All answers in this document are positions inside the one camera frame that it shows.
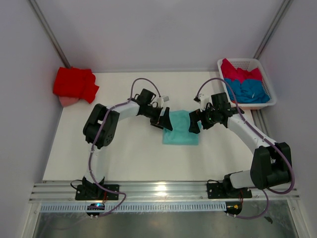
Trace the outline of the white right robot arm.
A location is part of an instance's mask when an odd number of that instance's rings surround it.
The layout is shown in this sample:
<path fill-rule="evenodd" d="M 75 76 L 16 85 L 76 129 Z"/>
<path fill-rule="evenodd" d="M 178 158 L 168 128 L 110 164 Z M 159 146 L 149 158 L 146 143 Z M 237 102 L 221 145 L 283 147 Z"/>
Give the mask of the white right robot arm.
<path fill-rule="evenodd" d="M 221 124 L 234 132 L 253 153 L 251 168 L 224 176 L 223 194 L 235 196 L 242 188 L 255 187 L 271 190 L 273 186 L 290 183 L 287 194 L 294 187 L 295 178 L 291 165 L 291 150 L 287 143 L 277 143 L 250 123 L 239 107 L 233 107 L 225 93 L 209 97 L 199 94 L 194 98 L 200 108 L 190 112 L 189 132 L 198 134 Z"/>

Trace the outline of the teal t shirt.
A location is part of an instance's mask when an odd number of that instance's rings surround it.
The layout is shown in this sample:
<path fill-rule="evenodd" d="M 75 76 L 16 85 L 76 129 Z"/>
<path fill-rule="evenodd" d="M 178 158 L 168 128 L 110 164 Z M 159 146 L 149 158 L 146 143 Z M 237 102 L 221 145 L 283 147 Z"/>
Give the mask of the teal t shirt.
<path fill-rule="evenodd" d="M 190 133 L 189 112 L 185 110 L 172 111 L 169 113 L 173 131 L 164 129 L 162 143 L 164 145 L 199 145 L 199 135 Z"/>

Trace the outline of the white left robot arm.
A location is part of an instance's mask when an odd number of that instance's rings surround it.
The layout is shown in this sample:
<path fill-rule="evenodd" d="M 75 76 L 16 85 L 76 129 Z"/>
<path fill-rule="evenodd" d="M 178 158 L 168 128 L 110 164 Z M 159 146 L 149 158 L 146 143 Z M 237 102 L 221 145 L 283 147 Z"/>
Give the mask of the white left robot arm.
<path fill-rule="evenodd" d="M 121 120 L 145 116 L 150 119 L 150 125 L 173 131 L 169 117 L 169 107 L 163 104 L 169 101 L 168 96 L 159 96 L 143 89 L 140 94 L 131 96 L 126 102 L 107 108 L 96 104 L 83 128 L 85 140 L 91 145 L 88 158 L 88 169 L 82 178 L 78 193 L 86 199 L 100 199 L 105 192 L 105 173 L 102 169 L 104 159 L 100 154 L 109 146 Z"/>

